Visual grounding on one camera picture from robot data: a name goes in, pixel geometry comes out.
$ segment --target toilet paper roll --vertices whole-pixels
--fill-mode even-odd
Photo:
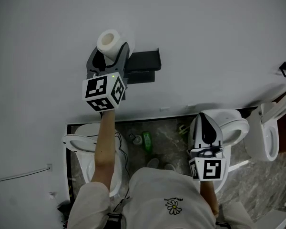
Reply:
[[[134,50],[134,39],[130,36],[121,36],[117,30],[104,31],[97,40],[97,49],[113,62],[119,53],[122,45],[127,42],[129,45],[129,57]]]

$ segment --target toilet bowl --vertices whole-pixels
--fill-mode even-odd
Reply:
[[[219,192],[224,186],[227,180],[230,158],[231,158],[231,146],[239,143],[249,132],[249,123],[242,118],[241,114],[235,109],[210,109],[204,110],[202,113],[211,117],[217,125],[220,127],[223,133],[223,144],[222,147],[224,158],[226,158],[226,165],[224,171],[224,178],[220,181],[213,181],[215,193]],[[191,123],[190,134],[189,134],[189,147],[192,145],[190,137],[193,136],[194,122]]]
[[[286,114],[286,95],[278,103],[264,103],[247,118],[250,131],[245,137],[247,153],[256,160],[274,161],[279,151],[277,121]]]
[[[65,147],[73,151],[80,163],[82,174],[86,183],[89,183],[95,171],[94,152],[100,129],[99,123],[86,124],[80,126],[74,135],[65,135],[62,142]],[[112,181],[110,184],[109,196],[118,194],[123,173],[128,166],[128,148],[127,143],[119,132],[115,131],[115,164]]]

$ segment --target daisy graphic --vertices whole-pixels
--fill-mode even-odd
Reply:
[[[167,206],[167,209],[170,211],[170,215],[177,215],[180,213],[180,211],[182,210],[181,208],[178,208],[178,201],[175,200],[171,200],[169,202],[167,202],[167,204],[165,205]]]

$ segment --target foot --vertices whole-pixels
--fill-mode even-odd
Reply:
[[[159,163],[160,163],[159,159],[152,158],[150,161],[148,161],[146,167],[157,169],[159,166]]]
[[[164,166],[164,170],[176,171],[176,168],[175,168],[175,166],[173,166],[172,164],[167,163],[167,164]]]

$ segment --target gray wall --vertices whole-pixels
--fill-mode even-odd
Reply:
[[[0,183],[0,229],[61,228],[48,196],[68,198],[61,137],[65,123],[99,118],[81,87],[109,28],[131,29],[136,51],[159,48],[163,64],[155,83],[129,86],[118,119],[240,108],[286,89],[286,0],[0,0],[0,177],[53,163]]]

